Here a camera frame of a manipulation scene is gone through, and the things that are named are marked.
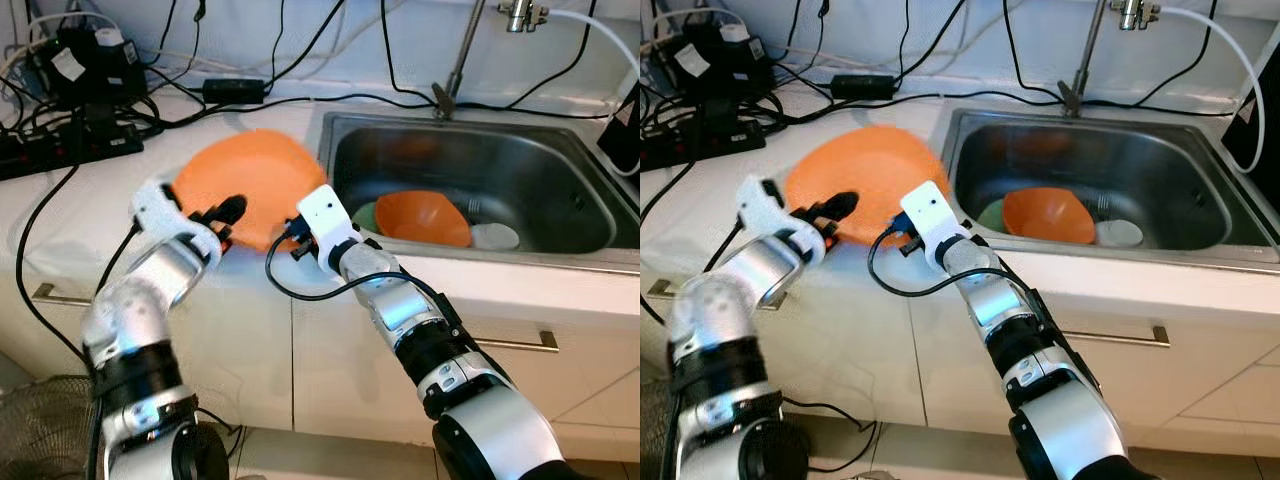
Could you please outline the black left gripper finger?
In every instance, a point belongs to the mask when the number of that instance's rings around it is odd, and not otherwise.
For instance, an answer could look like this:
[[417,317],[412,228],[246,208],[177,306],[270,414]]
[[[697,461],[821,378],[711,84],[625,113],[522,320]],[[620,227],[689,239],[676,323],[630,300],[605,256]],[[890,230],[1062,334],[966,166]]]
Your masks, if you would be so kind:
[[214,224],[220,223],[224,225],[234,225],[247,209],[248,200],[243,195],[233,195],[223,200],[219,205],[210,207],[205,212],[205,223]]
[[855,211],[858,202],[858,192],[840,192],[824,202],[815,204],[815,219],[820,219],[823,221],[842,221]]

